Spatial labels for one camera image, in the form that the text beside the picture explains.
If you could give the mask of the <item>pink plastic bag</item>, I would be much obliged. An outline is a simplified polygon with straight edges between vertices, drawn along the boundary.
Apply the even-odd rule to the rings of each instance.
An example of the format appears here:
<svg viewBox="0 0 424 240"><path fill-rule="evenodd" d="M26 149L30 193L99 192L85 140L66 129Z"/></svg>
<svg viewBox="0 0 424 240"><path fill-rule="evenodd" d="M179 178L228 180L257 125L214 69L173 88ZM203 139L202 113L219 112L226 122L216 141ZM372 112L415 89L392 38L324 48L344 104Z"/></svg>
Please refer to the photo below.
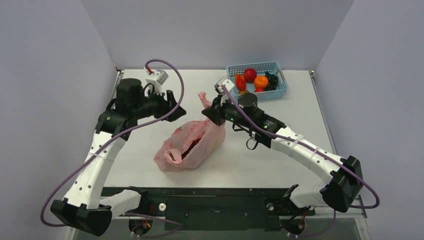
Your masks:
<svg viewBox="0 0 424 240"><path fill-rule="evenodd" d="M164 172L194 170L225 142L225 138L224 124L218 126L209 118L191 120L163 142L153 161Z"/></svg>

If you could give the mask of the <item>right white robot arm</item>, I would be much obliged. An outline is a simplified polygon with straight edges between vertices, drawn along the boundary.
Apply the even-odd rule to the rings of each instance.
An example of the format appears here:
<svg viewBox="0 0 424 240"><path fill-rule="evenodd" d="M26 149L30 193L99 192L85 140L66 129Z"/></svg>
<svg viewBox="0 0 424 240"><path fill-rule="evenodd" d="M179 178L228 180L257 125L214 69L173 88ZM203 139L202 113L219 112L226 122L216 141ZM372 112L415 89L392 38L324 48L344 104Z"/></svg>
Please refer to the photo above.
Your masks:
<svg viewBox="0 0 424 240"><path fill-rule="evenodd" d="M314 185L293 185L282 199L283 209L294 214L300 208L328 205L345 213L363 187L360 161L354 156L344 158L329 153L295 133L280 120L258 107L258 98L244 93L235 105L230 99L222 102L218 95L202 114L217 126L231 122L245 131L258 144L281 152L302 164L320 180Z"/></svg>

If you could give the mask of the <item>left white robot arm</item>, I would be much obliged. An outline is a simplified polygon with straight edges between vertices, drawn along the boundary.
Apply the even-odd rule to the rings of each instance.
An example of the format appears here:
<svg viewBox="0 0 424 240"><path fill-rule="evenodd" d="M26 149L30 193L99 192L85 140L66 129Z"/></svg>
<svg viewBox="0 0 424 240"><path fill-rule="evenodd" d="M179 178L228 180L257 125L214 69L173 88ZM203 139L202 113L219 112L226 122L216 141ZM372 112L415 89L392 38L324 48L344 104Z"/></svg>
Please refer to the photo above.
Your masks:
<svg viewBox="0 0 424 240"><path fill-rule="evenodd" d="M148 199L135 187L105 199L101 199L101 194L111 167L138 120L154 117L156 121L173 122L186 113L171 90L162 90L164 82L164 77L153 76L146 78L146 86L135 78L119 82L116 97L98 118L84 164L71 175L72 186L63 199L54 200L50 206L62 224L101 236L114 218L128 211L143 215L149 210Z"/></svg>

